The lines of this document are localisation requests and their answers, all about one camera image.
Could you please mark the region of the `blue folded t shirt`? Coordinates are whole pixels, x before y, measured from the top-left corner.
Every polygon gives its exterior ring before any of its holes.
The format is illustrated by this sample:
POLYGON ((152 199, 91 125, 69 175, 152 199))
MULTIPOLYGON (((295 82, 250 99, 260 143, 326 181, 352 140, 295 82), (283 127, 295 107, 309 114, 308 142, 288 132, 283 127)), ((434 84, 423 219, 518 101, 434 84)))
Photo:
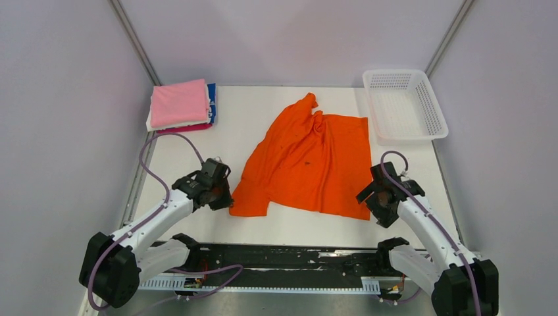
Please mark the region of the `blue folded t shirt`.
POLYGON ((209 98, 209 124, 214 124, 216 121, 216 84, 207 84, 208 98, 209 98))

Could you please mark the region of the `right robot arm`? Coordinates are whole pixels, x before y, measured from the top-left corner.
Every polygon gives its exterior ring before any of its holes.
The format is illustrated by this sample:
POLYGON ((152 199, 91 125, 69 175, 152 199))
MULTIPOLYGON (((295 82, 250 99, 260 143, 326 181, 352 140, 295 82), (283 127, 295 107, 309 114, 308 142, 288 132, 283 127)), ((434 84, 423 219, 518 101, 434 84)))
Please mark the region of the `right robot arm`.
POLYGON ((499 272, 489 259, 479 259, 446 230, 424 190, 414 180, 402 180, 393 163, 370 169, 372 182, 358 195, 377 223, 388 228, 401 219, 420 240, 420 254, 406 239, 378 243, 377 269, 404 274, 430 296, 436 315, 497 315, 499 272))

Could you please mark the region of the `red folded t shirt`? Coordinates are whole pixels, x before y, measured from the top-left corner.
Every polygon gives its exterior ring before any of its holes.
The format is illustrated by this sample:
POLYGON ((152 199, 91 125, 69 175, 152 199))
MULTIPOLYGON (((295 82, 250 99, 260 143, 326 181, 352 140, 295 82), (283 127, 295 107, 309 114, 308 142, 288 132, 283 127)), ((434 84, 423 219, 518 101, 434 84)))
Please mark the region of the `red folded t shirt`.
POLYGON ((181 132, 193 132, 198 130, 206 130, 213 126, 212 123, 202 123, 202 124, 194 124, 189 126, 179 126, 174 128, 166 128, 163 130, 158 130, 158 134, 168 134, 168 133, 181 133, 181 132))

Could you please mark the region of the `white plastic basket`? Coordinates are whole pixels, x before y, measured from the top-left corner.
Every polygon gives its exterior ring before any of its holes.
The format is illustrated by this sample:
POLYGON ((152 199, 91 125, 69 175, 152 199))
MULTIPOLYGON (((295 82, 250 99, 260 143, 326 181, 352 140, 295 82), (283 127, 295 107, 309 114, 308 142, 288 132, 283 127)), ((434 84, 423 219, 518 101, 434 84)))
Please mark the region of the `white plastic basket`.
POLYGON ((423 71, 367 70, 363 86, 379 144, 421 144, 448 136, 440 104, 423 71))

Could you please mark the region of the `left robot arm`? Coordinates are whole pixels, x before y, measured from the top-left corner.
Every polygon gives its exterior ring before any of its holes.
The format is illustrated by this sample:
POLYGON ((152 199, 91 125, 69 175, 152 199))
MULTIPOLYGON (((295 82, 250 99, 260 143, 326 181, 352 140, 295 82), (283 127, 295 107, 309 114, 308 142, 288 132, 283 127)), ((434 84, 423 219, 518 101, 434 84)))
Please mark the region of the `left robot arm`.
POLYGON ((184 233, 163 244, 154 243, 177 222, 202 207, 216 211, 232 206, 228 176, 230 167, 216 158, 201 162, 201 168, 163 184, 162 200, 132 223, 111 234, 98 232, 88 242, 79 282, 86 287, 89 304, 100 298, 107 307, 122 307, 141 283, 173 268, 196 271, 201 265, 200 245, 184 233))

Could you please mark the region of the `orange t shirt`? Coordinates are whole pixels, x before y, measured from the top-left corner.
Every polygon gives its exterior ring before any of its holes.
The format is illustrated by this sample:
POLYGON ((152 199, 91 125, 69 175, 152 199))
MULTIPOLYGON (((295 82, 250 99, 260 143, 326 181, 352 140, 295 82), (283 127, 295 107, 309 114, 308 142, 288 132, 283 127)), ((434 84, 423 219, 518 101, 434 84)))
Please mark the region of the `orange t shirt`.
POLYGON ((357 194, 372 182, 368 120, 325 114, 315 94, 286 107, 243 169, 229 213, 264 217, 269 203, 367 221, 357 194))

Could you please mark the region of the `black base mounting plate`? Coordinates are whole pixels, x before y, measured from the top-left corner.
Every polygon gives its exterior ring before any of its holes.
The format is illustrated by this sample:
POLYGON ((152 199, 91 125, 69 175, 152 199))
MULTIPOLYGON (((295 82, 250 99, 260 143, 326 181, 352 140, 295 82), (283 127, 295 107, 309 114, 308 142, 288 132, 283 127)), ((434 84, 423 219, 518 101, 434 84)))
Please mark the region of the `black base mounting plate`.
POLYGON ((242 290, 356 290, 365 279, 400 283, 385 247, 335 248, 209 244, 179 266, 178 288, 196 285, 242 290))

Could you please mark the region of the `aluminium frame post right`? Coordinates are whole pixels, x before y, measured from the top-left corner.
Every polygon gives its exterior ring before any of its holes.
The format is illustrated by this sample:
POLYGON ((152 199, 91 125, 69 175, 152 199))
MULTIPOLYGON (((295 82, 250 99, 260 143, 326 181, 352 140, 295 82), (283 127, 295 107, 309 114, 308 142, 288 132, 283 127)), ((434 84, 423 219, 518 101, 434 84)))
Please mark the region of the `aluminium frame post right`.
POLYGON ((463 0, 461 1, 461 5, 458 8, 453 20, 451 21, 449 27, 447 28, 445 34, 442 37, 439 45, 437 46, 432 58, 430 59, 426 69, 425 74, 427 77, 431 77, 439 63, 442 61, 446 51, 449 49, 451 43, 453 42, 457 32, 460 30, 462 24, 467 19, 471 9, 476 4, 476 0, 463 0))

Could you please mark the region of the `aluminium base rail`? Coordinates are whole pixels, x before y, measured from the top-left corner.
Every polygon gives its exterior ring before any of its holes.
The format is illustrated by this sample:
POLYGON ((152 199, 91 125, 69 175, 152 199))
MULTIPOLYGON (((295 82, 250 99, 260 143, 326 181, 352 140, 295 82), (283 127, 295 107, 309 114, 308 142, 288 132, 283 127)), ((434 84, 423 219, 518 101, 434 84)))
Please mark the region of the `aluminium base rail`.
POLYGON ((162 273, 178 273, 180 280, 163 282, 181 294, 231 288, 245 292, 370 293, 390 303, 402 297, 381 288, 381 277, 400 277, 389 254, 407 241, 392 238, 376 248, 310 248, 241 244, 200 244, 188 236, 158 243, 138 255, 131 247, 110 248, 103 235, 91 239, 79 281, 110 307, 125 305, 139 288, 147 288, 162 273))

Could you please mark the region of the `aluminium frame post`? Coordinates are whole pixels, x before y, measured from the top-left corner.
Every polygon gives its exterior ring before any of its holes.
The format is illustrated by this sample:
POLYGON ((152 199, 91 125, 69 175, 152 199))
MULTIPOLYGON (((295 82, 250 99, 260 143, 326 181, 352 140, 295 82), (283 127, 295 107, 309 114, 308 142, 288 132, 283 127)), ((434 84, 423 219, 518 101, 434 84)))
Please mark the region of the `aluminium frame post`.
POLYGON ((427 77, 431 77, 439 63, 442 61, 446 51, 449 49, 451 43, 453 42, 457 32, 460 30, 462 24, 467 19, 471 9, 476 4, 476 0, 463 0, 461 1, 461 5, 458 8, 453 20, 451 21, 449 27, 447 28, 445 34, 442 37, 439 45, 437 46, 432 58, 430 59, 426 69, 425 74, 427 77))
POLYGON ((156 73, 156 70, 150 61, 138 35, 135 31, 132 21, 130 20, 122 1, 119 0, 108 0, 115 13, 116 19, 122 26, 128 40, 130 41, 134 52, 136 53, 142 67, 147 73, 148 78, 154 86, 160 86, 161 80, 156 73))

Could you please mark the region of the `aluminium frame post left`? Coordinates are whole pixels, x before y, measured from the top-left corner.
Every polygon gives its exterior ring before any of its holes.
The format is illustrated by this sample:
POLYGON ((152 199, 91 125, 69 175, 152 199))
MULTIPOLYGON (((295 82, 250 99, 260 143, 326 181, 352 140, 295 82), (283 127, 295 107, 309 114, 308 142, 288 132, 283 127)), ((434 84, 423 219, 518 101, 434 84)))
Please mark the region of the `aluminium frame post left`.
POLYGON ((156 73, 156 70, 150 61, 138 35, 135 31, 132 21, 130 20, 122 1, 119 0, 108 0, 115 13, 116 19, 122 26, 128 40, 130 41, 134 52, 136 53, 142 67, 147 73, 148 78, 154 86, 160 86, 161 80, 156 73))

